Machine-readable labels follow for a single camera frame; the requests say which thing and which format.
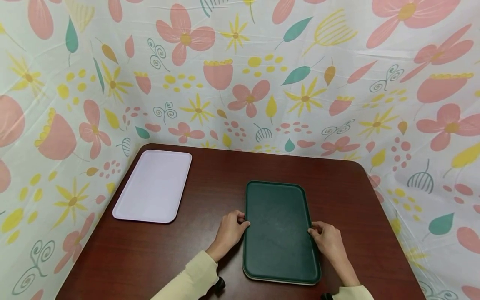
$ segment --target sleeve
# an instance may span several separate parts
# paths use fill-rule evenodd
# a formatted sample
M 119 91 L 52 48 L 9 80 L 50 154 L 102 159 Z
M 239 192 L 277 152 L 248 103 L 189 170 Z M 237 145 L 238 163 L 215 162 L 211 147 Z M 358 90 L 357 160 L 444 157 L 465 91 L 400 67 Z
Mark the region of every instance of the sleeve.
M 152 300 L 198 300 L 218 281 L 216 268 L 214 260 L 201 251 Z
M 364 286 L 340 287 L 338 294 L 333 296 L 334 300 L 373 300 L 372 295 Z

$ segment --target wooden table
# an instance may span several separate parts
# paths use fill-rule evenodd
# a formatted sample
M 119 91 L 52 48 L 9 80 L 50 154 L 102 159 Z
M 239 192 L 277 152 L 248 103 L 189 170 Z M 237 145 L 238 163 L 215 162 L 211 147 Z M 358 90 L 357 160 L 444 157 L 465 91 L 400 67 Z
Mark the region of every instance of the wooden table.
M 189 152 L 190 173 L 177 218 L 170 224 L 117 220 L 112 209 L 140 153 Z M 351 161 L 149 144 L 140 150 L 101 217 L 57 299 L 150 299 L 215 237 L 221 217 L 243 210 L 251 180 L 296 183 L 307 194 L 312 220 L 334 224 L 357 275 L 375 300 L 425 299 L 363 168 Z M 333 292 L 324 260 L 315 287 L 249 280 L 241 242 L 220 261 L 227 287 L 204 299 L 315 299 Z

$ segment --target green tray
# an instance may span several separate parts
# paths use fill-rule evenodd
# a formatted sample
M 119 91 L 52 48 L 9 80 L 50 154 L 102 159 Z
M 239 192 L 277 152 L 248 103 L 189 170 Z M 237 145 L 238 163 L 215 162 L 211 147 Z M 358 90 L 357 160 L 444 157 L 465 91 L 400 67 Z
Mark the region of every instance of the green tray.
M 312 222 L 303 188 L 296 184 L 250 181 L 245 216 L 243 271 L 250 279 L 315 285 L 322 271 L 308 233 Z

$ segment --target left hand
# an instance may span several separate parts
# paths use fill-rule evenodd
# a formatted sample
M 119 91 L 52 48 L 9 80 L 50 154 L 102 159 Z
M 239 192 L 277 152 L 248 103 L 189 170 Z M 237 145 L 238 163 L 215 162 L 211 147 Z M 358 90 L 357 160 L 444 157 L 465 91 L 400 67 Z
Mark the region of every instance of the left hand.
M 240 241 L 248 226 L 250 222 L 245 221 L 245 214 L 239 210 L 223 216 L 215 240 L 205 252 L 218 263 Z

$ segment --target yellow starburst flower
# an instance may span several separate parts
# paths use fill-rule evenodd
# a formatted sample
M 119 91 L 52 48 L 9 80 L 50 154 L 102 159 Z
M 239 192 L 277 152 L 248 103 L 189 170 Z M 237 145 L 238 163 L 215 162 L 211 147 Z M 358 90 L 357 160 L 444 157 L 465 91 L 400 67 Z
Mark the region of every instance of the yellow starburst flower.
M 377 132 L 377 134 L 380 133 L 381 128 L 392 129 L 392 127 L 385 125 L 385 123 L 388 123 L 398 118 L 398 116 L 393 116 L 389 118 L 389 115 L 392 109 L 393 107 L 387 110 L 381 117 L 380 117 L 380 113 L 377 113 L 375 118 L 373 119 L 373 122 L 359 122 L 360 125 L 367 127 L 367 129 L 360 132 L 359 135 L 362 135 L 368 132 L 367 137 L 369 137 L 374 131 Z
M 312 83 L 308 87 L 307 92 L 305 92 L 305 86 L 302 84 L 300 96 L 284 91 L 284 93 L 287 95 L 288 98 L 292 99 L 293 101 L 298 101 L 292 108 L 290 108 L 288 112 L 292 112 L 294 109 L 299 107 L 299 117 L 300 117 L 304 106 L 307 107 L 308 112 L 312 112 L 312 105 L 315 105 L 318 108 L 323 107 L 323 105 L 321 105 L 320 103 L 318 103 L 313 99 L 313 97 L 318 96 L 319 94 L 324 93 L 327 90 L 326 88 L 323 88 L 315 92 L 313 91 L 313 89 L 315 88 L 315 85 L 317 84 L 317 79 L 318 77 L 315 77 L 315 79 L 312 81 Z
M 237 17 L 235 18 L 235 26 L 233 26 L 232 22 L 230 22 L 230 32 L 221 32 L 220 34 L 226 38 L 231 38 L 232 40 L 227 46 L 227 50 L 233 45 L 235 49 L 235 54 L 237 54 L 237 43 L 243 48 L 242 40 L 250 41 L 250 39 L 246 36 L 241 35 L 240 33 L 245 29 L 247 26 L 247 22 L 243 23 L 243 25 L 239 28 L 239 14 L 237 13 Z
M 33 96 L 35 99 L 38 97 L 38 95 L 45 96 L 45 93 L 42 92 L 43 87 L 45 84 L 38 80 L 40 77 L 41 73 L 40 72 L 31 72 L 25 62 L 25 58 L 22 57 L 22 61 L 18 61 L 13 57 L 10 53 L 8 53 L 8 56 L 13 62 L 13 66 L 10 67 L 12 71 L 15 72 L 18 76 L 21 77 L 21 79 L 13 86 L 13 90 L 24 90 L 28 87 L 32 89 Z
M 127 90 L 125 90 L 123 87 L 124 86 L 129 86 L 132 87 L 133 84 L 129 82 L 119 82 L 117 81 L 118 76 L 120 75 L 120 66 L 115 70 L 115 72 L 112 74 L 108 70 L 107 66 L 103 63 L 102 61 L 102 66 L 103 70 L 105 71 L 105 76 L 103 78 L 105 79 L 105 83 L 108 85 L 108 96 L 110 97 L 113 94 L 113 98 L 117 99 L 123 103 L 123 99 L 120 96 L 120 93 L 118 91 L 121 91 L 122 93 L 128 95 Z
M 202 121 L 202 117 L 204 117 L 206 121 L 209 121 L 208 116 L 210 116 L 212 118 L 215 118 L 214 115 L 212 115 L 211 113 L 209 113 L 208 111 L 205 110 L 210 105 L 210 101 L 207 101 L 207 102 L 205 102 L 205 104 L 202 105 L 200 103 L 200 95 L 198 95 L 198 94 L 197 94 L 196 105 L 193 103 L 193 101 L 191 99 L 188 99 L 188 100 L 190 101 L 190 105 L 192 106 L 192 108 L 180 108 L 180 109 L 183 110 L 183 111 L 186 111 L 186 112 L 193 112 L 194 113 L 190 122 L 192 122 L 193 120 L 195 120 L 198 117 L 198 120 L 200 121 L 200 125 L 203 126 L 204 123 Z
M 90 183 L 87 183 L 77 193 L 77 178 L 74 177 L 71 193 L 64 187 L 61 187 L 59 185 L 56 186 L 57 191 L 59 191 L 60 195 L 62 195 L 66 201 L 58 201 L 58 202 L 55 202 L 54 205 L 60 206 L 60 207 L 66 207 L 66 208 L 61 214 L 58 221 L 55 223 L 55 225 L 53 225 L 53 228 L 60 225 L 60 223 L 62 223 L 65 220 L 65 218 L 68 216 L 70 211 L 72 211 L 72 218 L 73 218 L 73 222 L 75 223 L 77 220 L 77 213 L 75 209 L 78 208 L 80 210 L 85 210 L 85 211 L 88 210 L 85 206 L 83 206 L 79 202 L 85 200 L 88 197 L 88 195 L 83 195 L 83 193 L 88 188 L 89 185 Z

